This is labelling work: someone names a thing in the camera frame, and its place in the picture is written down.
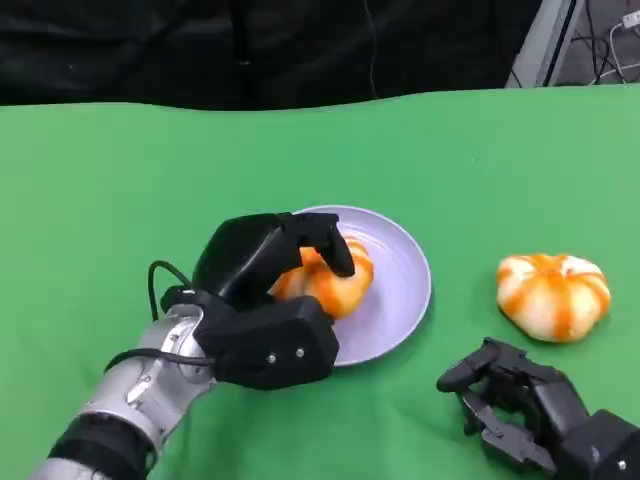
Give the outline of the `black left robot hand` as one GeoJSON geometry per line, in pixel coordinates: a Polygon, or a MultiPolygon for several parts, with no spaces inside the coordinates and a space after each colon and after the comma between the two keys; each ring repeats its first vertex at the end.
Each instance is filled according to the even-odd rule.
{"type": "Polygon", "coordinates": [[[237,310],[269,302],[278,278],[303,265],[300,249],[320,254],[341,278],[355,273],[354,261],[341,236],[339,216],[330,213],[262,213],[223,222],[198,259],[192,285],[237,310]]]}

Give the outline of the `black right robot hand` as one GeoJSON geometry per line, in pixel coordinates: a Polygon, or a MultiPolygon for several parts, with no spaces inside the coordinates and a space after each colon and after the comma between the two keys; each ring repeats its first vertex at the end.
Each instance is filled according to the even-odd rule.
{"type": "Polygon", "coordinates": [[[457,396],[464,434],[478,434],[488,453],[549,476],[560,473],[562,440],[589,418],[564,373],[489,337],[445,371],[436,388],[457,396]]]}

